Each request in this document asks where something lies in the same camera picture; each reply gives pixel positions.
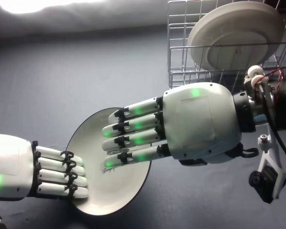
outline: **bright light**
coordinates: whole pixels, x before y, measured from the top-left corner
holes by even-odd
[[[0,6],[10,13],[33,13],[49,6],[95,1],[101,0],[0,0]]]

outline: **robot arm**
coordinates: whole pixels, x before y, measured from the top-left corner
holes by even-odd
[[[72,152],[0,135],[0,200],[86,198],[82,159]]]
[[[184,166],[203,166],[237,156],[254,157],[258,150],[244,150],[241,133],[267,124],[268,134],[258,139],[263,150],[260,166],[250,175],[249,184],[264,202],[271,203],[286,183],[276,142],[286,154],[277,133],[286,130],[286,84],[279,90],[279,83],[274,90],[268,82],[274,71],[265,75],[260,66],[251,67],[245,77],[246,90],[234,95],[216,83],[193,83],[114,112],[110,125],[102,130],[109,138],[102,145],[109,155],[104,165],[119,167],[172,156]],[[129,150],[163,140],[166,144],[161,146]]]

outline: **plate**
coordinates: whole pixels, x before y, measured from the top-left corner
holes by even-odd
[[[72,202],[90,215],[107,215],[123,208],[138,194],[150,169],[151,162],[105,168],[107,154],[102,143],[106,138],[102,128],[108,125],[108,116],[118,109],[108,108],[90,116],[75,131],[66,149],[84,161],[89,197]]]
[[[282,42],[284,23],[276,9],[254,1],[221,6],[193,27],[188,46],[231,45],[191,48],[192,59],[205,70],[238,70],[266,61]]]

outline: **dish rack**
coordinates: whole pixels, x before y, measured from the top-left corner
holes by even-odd
[[[232,3],[233,0],[174,0],[168,2],[167,16],[167,66],[169,76],[170,89],[189,83],[197,82],[214,82],[220,83],[227,87],[232,93],[244,90],[244,76],[247,69],[236,70],[204,70],[199,63],[195,63],[191,57],[191,49],[202,49],[200,53],[204,53],[203,49],[216,49],[218,56],[225,48],[233,47],[235,50],[239,46],[257,46],[257,45],[278,45],[277,51],[264,63],[261,64],[265,73],[286,65],[286,2],[282,4],[281,0],[272,0],[274,6],[284,18],[285,34],[281,43],[265,43],[265,44],[240,44],[240,45],[214,45],[214,46],[187,46],[187,39],[192,28],[197,22],[208,12]]]

